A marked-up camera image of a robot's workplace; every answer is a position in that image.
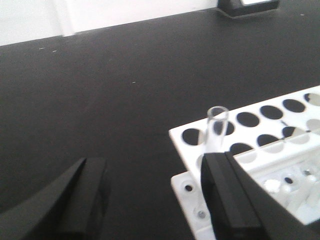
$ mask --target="plastic tube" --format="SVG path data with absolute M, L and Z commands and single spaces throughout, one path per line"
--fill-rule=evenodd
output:
M 208 112 L 205 134 L 205 152 L 219 153 L 227 132 L 229 110 L 224 106 L 211 107 Z

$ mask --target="clear glass test tube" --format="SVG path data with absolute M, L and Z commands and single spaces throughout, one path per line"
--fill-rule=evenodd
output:
M 213 106 L 208 112 L 205 133 L 205 152 L 220 153 L 227 133 L 229 110 L 224 106 Z

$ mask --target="black table surface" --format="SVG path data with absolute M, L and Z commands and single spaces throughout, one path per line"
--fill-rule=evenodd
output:
M 105 157 L 101 239 L 193 239 L 168 130 L 319 85 L 319 12 L 282 0 L 253 17 L 208 9 L 0 47 L 0 211 L 80 157 Z

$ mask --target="black device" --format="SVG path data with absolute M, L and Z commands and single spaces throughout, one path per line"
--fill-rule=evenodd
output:
M 97 240 L 110 180 L 104 158 L 81 158 L 35 195 L 0 214 L 1 240 Z
M 206 153 L 201 187 L 217 240 L 319 240 L 320 221 L 303 225 L 264 191 L 230 152 Z
M 277 9 L 279 2 L 280 0 L 265 0 L 252 4 L 244 4 L 242 0 L 218 0 L 217 7 L 230 17 L 239 17 Z

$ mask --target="white wall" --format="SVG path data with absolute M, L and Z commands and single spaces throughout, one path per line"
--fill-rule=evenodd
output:
M 50 0 L 0 0 L 0 46 L 61 35 Z
M 0 46 L 214 8 L 218 0 L 0 0 Z
M 68 0 L 75 32 L 214 8 L 218 0 Z

